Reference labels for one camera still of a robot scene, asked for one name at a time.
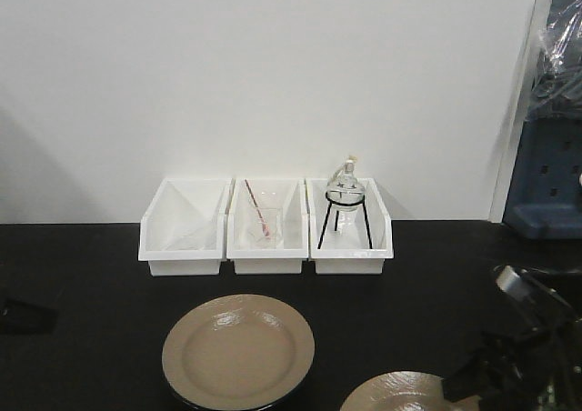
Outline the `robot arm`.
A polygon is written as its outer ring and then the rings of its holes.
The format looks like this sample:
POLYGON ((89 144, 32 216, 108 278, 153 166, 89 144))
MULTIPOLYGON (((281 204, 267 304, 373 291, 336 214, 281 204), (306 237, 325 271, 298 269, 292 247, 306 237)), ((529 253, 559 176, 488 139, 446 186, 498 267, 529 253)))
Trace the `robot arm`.
POLYGON ((527 327, 481 332, 469 361, 442 379, 444 399, 476 396, 480 410, 579 410, 581 315, 525 268, 501 266, 495 283, 527 327))

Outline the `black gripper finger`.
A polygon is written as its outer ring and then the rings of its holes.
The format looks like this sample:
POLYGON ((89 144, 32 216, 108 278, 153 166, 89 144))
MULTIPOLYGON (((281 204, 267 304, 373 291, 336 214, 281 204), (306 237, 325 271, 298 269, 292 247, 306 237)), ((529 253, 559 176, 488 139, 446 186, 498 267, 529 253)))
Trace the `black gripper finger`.
POLYGON ((1 304, 2 335, 42 335, 52 333, 58 311, 35 304, 7 298, 1 304))

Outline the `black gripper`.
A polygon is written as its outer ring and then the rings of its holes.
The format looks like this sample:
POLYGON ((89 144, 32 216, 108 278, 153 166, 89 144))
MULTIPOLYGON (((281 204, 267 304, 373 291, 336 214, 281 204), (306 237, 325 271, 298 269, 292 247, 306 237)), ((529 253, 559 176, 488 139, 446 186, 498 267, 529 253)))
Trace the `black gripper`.
POLYGON ((480 410, 532 410, 556 370, 548 332, 507 336, 482 332, 469 360, 441 381, 444 399, 475 396, 480 410))

